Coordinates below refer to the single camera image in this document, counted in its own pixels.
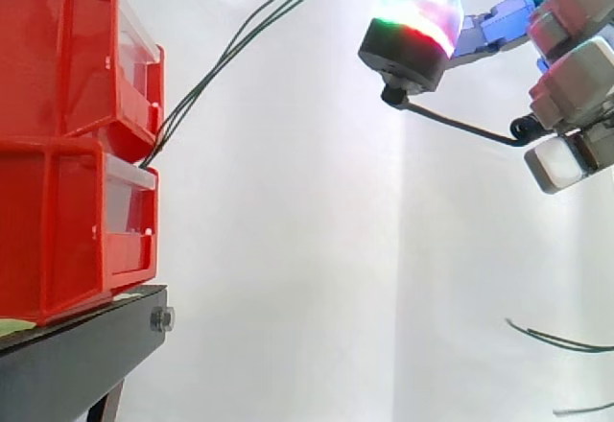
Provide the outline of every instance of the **white wall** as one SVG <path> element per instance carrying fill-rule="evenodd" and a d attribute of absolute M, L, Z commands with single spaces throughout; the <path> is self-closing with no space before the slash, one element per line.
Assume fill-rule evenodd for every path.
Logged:
<path fill-rule="evenodd" d="M 263 0 L 130 1 L 166 47 L 172 105 Z M 614 341 L 610 176 L 546 197 L 521 152 L 384 107 L 355 56 L 372 2 L 284 19 L 160 156 L 177 329 L 128 379 L 121 421 L 546 421 L 614 400 L 608 358 L 503 322 Z M 456 70 L 420 102 L 504 130 L 534 60 Z"/>

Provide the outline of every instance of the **metal bolt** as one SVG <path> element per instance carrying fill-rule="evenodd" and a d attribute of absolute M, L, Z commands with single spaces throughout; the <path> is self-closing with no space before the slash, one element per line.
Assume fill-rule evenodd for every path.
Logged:
<path fill-rule="evenodd" d="M 175 327 L 173 307 L 155 307 L 152 311 L 152 329 L 158 333 L 170 333 Z"/>

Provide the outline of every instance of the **black wire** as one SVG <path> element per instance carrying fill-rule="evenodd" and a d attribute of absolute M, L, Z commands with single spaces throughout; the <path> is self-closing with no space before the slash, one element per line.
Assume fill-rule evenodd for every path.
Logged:
<path fill-rule="evenodd" d="M 578 352 L 578 353 L 587 353 L 587 354 L 614 352 L 614 347 L 591 345 L 588 343 L 582 343 L 582 342 L 577 342 L 574 340 L 567 340 L 567 339 L 559 338 L 557 336 L 542 333 L 540 331 L 535 331 L 533 329 L 523 329 L 520 326 L 516 325 L 509 318 L 506 319 L 506 322 L 515 331 L 518 331 L 519 333 L 524 334 L 525 336 L 531 339 L 539 340 L 541 342 L 547 343 L 548 345 L 551 345 L 557 348 L 561 348 L 563 350 L 568 350 L 571 352 Z"/>
<path fill-rule="evenodd" d="M 264 19 L 259 26 L 257 26 L 250 34 L 244 37 L 239 44 L 233 45 L 238 40 L 241 33 L 247 28 L 248 24 L 257 16 L 258 13 L 270 6 L 276 0 L 268 0 L 261 7 L 259 7 L 253 14 L 240 27 L 239 31 L 230 40 L 222 55 L 218 59 L 216 65 L 211 71 L 188 93 L 186 97 L 181 100 L 177 107 L 166 118 L 160 130 L 158 131 L 158 141 L 152 152 L 141 163 L 142 168 L 148 167 L 154 158 L 162 151 L 165 145 L 168 143 L 173 134 L 177 131 L 178 126 L 185 119 L 190 109 L 201 95 L 202 91 L 208 86 L 211 81 L 219 75 L 219 73 L 243 51 L 259 34 L 267 29 L 272 23 L 286 15 L 288 12 L 296 8 L 300 3 L 305 0 L 287 0 L 281 6 L 279 6 L 274 12 L 272 12 L 266 19 Z"/>
<path fill-rule="evenodd" d="M 603 406 L 596 406 L 594 408 L 584 408 L 581 410 L 553 410 L 553 414 L 556 417 L 571 417 L 573 415 L 585 415 L 593 412 L 600 412 L 602 410 L 609 410 L 614 408 L 614 403 L 609 403 Z"/>
<path fill-rule="evenodd" d="M 613 346 L 609 346 L 609 345 L 591 345 L 590 343 L 577 342 L 575 340 L 568 340 L 568 339 L 560 338 L 560 337 L 557 337 L 557 336 L 553 336 L 552 334 L 542 333 L 541 331 L 536 331 L 536 330 L 531 329 L 531 328 L 528 328 L 527 332 L 529 334 L 532 334 L 532 335 L 535 335 L 535 336 L 539 336 L 539 337 L 544 338 L 544 339 L 555 340 L 557 342 L 568 343 L 570 345 L 576 345 L 576 346 L 579 346 L 579 347 L 586 347 L 586 348 L 590 348 L 592 350 L 599 350 L 600 352 L 614 352 L 614 347 Z"/>
<path fill-rule="evenodd" d="M 561 348 L 563 350 L 568 350 L 570 352 L 578 352 L 578 353 L 587 353 L 587 354 L 602 353 L 601 350 L 595 350 L 593 348 L 590 348 L 590 345 L 582 344 L 579 347 L 573 347 L 571 345 L 565 345 L 563 343 L 559 343 L 554 340 L 548 340 L 536 334 L 532 334 L 531 332 L 529 332 L 526 329 L 521 328 L 520 326 L 517 326 L 511 319 L 506 319 L 506 322 L 512 329 L 518 331 L 519 333 L 524 334 L 525 336 L 528 336 L 531 339 L 535 339 L 535 340 L 539 340 L 540 342 L 547 343 L 548 345 L 551 345 L 553 347 Z"/>
<path fill-rule="evenodd" d="M 452 120 L 443 115 L 439 115 L 436 112 L 433 112 L 431 109 L 423 107 L 422 105 L 416 105 L 406 101 L 404 104 L 400 105 L 398 108 L 408 110 L 410 112 L 416 113 L 422 117 L 428 118 L 429 120 L 433 120 L 434 122 L 441 123 L 446 127 L 451 127 L 454 129 L 460 129 L 462 131 L 468 132 L 470 134 L 480 136 L 484 139 L 488 139 L 489 141 L 497 142 L 499 144 L 504 144 L 510 147 L 525 147 L 531 141 L 528 139 L 518 139 L 518 138 L 510 138 L 501 134 L 496 134 L 491 131 L 487 131 L 485 129 L 477 128 L 472 125 L 467 125 L 466 123 L 460 122 L 458 120 Z"/>

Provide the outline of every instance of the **red plastic bin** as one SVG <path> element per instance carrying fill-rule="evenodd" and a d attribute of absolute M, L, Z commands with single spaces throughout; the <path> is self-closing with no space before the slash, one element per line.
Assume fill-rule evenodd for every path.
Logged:
<path fill-rule="evenodd" d="M 0 318 L 43 325 L 155 277 L 157 174 L 94 139 L 0 140 Z"/>
<path fill-rule="evenodd" d="M 125 0 L 0 0 L 0 136 L 88 136 L 131 163 L 155 143 L 164 54 Z"/>

